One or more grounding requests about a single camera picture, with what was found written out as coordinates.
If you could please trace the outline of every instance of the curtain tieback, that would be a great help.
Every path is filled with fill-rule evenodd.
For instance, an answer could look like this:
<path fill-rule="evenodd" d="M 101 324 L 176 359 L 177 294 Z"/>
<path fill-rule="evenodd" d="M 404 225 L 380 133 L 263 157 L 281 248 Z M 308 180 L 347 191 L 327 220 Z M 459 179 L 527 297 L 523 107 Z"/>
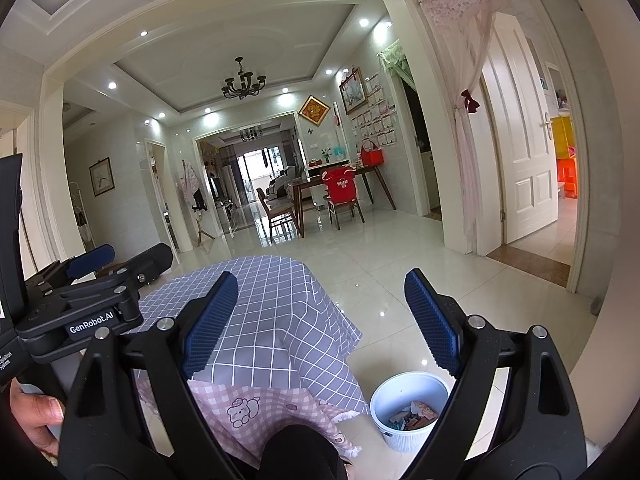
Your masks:
<path fill-rule="evenodd" d="M 468 89 L 462 92 L 462 94 L 460 95 L 465 98 L 466 111 L 470 114 L 475 114 L 476 110 L 478 110 L 478 108 L 480 107 L 480 103 L 471 97 L 471 92 L 469 92 Z"/>

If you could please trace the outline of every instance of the textured blue pad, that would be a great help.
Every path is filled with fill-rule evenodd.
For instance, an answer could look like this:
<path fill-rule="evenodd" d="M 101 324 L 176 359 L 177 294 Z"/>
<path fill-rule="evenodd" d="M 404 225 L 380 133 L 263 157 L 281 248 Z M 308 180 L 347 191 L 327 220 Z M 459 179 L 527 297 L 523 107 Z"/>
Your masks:
<path fill-rule="evenodd" d="M 462 366 L 458 335 L 438 306 L 439 299 L 430 292 L 433 287 L 423 281 L 426 279 L 415 269 L 408 272 L 404 279 L 404 298 L 438 366 L 455 376 Z"/>
<path fill-rule="evenodd" d="M 184 339 L 182 373 L 188 379 L 207 365 L 238 302 L 238 280 L 225 272 L 203 299 L 207 305 Z"/>
<path fill-rule="evenodd" d="M 90 272 L 95 272 L 105 265 L 109 265 L 115 257 L 116 253 L 113 247 L 109 244 L 101 245 L 93 251 L 81 254 L 71 260 L 66 270 L 66 276 L 69 279 L 79 280 Z"/>

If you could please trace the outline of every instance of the trash can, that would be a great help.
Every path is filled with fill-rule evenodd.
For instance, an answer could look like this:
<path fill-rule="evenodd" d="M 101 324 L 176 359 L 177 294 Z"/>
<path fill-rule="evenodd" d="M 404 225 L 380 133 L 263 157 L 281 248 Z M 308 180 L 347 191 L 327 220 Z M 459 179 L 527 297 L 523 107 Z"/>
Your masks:
<path fill-rule="evenodd" d="M 425 443 L 437 421 L 419 430 L 399 431 L 388 427 L 389 419 L 409 406 L 412 400 L 421 400 L 441 415 L 450 393 L 449 385 L 437 375 L 406 372 L 380 384 L 371 397 L 371 416 L 391 449 L 415 453 Z"/>

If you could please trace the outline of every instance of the chandelier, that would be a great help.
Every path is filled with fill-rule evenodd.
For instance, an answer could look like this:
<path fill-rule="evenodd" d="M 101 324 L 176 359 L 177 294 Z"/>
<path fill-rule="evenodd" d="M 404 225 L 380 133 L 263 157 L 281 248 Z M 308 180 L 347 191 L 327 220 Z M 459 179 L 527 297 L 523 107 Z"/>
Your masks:
<path fill-rule="evenodd" d="M 267 76 L 259 75 L 257 83 L 251 83 L 251 78 L 254 75 L 253 72 L 244 72 L 242 70 L 242 60 L 243 57 L 236 57 L 236 63 L 240 66 L 240 70 L 238 75 L 240 76 L 240 88 L 234 87 L 235 78 L 230 77 L 229 79 L 225 79 L 226 86 L 223 87 L 222 93 L 227 99 L 233 99 L 234 97 L 239 97 L 244 99 L 249 95 L 258 95 L 260 90 L 264 88 L 264 85 L 267 81 Z"/>
<path fill-rule="evenodd" d="M 242 142 L 248 142 L 249 140 L 255 140 L 258 137 L 262 136 L 262 127 L 261 126 L 252 126 L 251 128 L 247 128 L 246 130 L 240 130 L 240 138 Z"/>

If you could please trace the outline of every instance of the grid patterned tablecloth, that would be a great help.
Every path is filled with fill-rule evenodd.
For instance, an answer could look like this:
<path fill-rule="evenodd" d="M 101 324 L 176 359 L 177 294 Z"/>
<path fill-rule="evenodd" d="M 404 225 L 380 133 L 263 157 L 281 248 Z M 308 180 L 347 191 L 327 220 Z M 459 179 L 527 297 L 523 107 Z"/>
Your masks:
<path fill-rule="evenodd" d="M 238 304 L 195 381 L 225 386 L 304 388 L 324 404 L 369 413 L 345 359 L 362 333 L 334 305 L 308 267 L 285 256 L 245 256 L 175 278 L 140 301 L 147 330 L 206 295 L 227 270 Z"/>

